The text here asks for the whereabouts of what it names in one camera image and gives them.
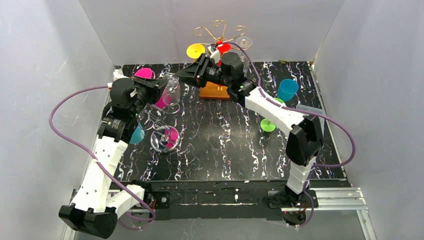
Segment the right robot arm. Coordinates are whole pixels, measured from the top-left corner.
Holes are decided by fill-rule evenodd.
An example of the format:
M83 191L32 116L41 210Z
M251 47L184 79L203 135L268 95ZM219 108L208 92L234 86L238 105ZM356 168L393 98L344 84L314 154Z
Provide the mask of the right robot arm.
M225 86L231 100L261 115L284 133L290 170L282 198L292 206L302 204L309 189L310 172L323 146L320 120L275 100L258 82L246 77L243 68L244 64L235 52L223 54L220 65L202 53L197 60L178 71L176 77L196 88L204 88L207 83Z

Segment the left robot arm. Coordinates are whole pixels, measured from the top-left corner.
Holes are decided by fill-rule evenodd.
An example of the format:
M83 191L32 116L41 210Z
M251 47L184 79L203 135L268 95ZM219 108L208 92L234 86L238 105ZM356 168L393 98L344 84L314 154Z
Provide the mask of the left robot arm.
M110 102L104 107L95 146L82 184L70 204L61 206L58 216L71 229L109 238L119 218L137 204L150 211L149 225L156 218L146 199L152 185L133 180L123 184L114 176L119 161L138 127L138 115L162 96L168 81L141 77L121 77L108 83Z

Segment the blue wine glass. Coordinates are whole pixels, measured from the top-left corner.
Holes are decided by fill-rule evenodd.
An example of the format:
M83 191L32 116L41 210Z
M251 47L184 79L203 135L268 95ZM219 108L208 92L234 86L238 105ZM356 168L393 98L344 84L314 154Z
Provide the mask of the blue wine glass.
M293 79L284 79L279 84L277 97L283 102L290 101L299 89L299 85Z

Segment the teal wine glass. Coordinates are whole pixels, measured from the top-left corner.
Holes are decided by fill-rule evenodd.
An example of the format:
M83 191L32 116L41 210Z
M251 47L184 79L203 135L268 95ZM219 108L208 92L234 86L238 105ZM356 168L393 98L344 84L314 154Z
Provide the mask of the teal wine glass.
M134 129L134 132L130 138L129 144L136 145L141 143L145 138L145 131L143 126L139 123L138 126Z

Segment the clear ribbed wine glass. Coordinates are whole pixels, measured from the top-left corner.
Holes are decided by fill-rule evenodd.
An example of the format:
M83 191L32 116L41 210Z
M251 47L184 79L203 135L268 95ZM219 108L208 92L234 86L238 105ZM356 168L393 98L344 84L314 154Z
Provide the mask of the clear ribbed wine glass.
M179 78L174 73L167 73L163 77L168 80L163 92L163 101L168 106L177 105L181 100L181 88Z

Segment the green wine glass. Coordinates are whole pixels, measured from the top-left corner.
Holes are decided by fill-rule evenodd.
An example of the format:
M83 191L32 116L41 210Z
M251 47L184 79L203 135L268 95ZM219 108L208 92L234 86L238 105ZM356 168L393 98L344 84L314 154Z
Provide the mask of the green wine glass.
M260 128L267 133L273 132L277 127L275 124L264 118L260 122Z

